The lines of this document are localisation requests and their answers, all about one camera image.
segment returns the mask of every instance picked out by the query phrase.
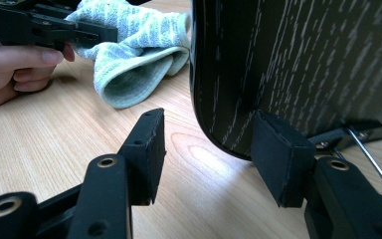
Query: hand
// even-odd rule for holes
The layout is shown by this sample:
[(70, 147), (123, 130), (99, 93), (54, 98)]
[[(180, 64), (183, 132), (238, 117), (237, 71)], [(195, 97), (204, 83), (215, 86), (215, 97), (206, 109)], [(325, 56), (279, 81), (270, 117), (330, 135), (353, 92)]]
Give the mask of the hand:
[(68, 44), (64, 53), (35, 46), (0, 45), (0, 105), (17, 97), (19, 92), (42, 90), (55, 67), (64, 58), (72, 62), (74, 57)]

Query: wooden table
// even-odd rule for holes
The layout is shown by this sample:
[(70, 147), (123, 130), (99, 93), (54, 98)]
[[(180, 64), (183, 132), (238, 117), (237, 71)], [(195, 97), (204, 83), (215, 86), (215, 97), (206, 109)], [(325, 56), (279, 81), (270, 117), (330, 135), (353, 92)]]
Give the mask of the wooden table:
[[(190, 11), (186, 0), (146, 7)], [(135, 238), (307, 238), (303, 209), (278, 208), (251, 162), (215, 147), (197, 124), (189, 65), (166, 77), (143, 103), (106, 105), (93, 86), (93, 62), (61, 63), (43, 92), (0, 107), (0, 194), (46, 200), (82, 183), (88, 163), (117, 152), (144, 112), (165, 109), (167, 154), (154, 205), (133, 207)], [(382, 141), (367, 145), (382, 166)], [(382, 181), (358, 148), (345, 150), (377, 190)]]

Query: towel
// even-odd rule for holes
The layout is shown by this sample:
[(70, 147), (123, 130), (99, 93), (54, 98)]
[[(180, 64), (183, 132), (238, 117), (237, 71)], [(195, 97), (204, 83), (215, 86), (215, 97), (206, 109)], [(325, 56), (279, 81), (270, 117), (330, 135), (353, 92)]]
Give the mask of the towel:
[(83, 0), (66, 20), (118, 29), (117, 43), (73, 45), (79, 56), (95, 61), (95, 90), (117, 109), (144, 101), (189, 58), (188, 13), (161, 13), (124, 0)]

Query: light blue cloth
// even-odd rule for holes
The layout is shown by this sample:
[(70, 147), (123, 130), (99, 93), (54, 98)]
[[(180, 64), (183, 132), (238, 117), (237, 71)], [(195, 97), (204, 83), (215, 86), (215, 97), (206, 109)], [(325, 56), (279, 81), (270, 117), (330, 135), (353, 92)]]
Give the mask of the light blue cloth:
[(118, 43), (74, 45), (81, 57), (95, 60), (95, 90), (117, 109), (144, 101), (189, 58), (188, 13), (161, 13), (124, 0), (83, 0), (66, 20), (118, 29)]

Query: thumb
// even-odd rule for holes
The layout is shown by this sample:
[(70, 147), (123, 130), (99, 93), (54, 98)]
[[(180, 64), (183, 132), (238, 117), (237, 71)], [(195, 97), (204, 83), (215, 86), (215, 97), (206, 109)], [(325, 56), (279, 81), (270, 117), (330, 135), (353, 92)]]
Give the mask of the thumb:
[(4, 71), (51, 67), (63, 60), (63, 54), (54, 49), (36, 46), (0, 46), (0, 69)]

